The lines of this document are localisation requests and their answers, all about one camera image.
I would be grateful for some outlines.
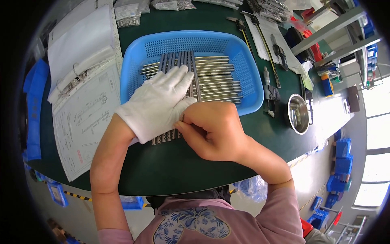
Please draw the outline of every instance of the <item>white glove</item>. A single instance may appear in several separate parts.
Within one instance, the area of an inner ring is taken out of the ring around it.
[[[135,90],[130,100],[115,109],[133,130],[141,144],[173,129],[183,111],[196,98],[185,98],[194,73],[187,66],[158,72]]]

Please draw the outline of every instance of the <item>stainless steel bowl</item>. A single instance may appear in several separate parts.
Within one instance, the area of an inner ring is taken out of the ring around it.
[[[306,101],[298,94],[292,94],[287,103],[286,111],[291,128],[298,134],[303,135],[309,128],[309,112]]]

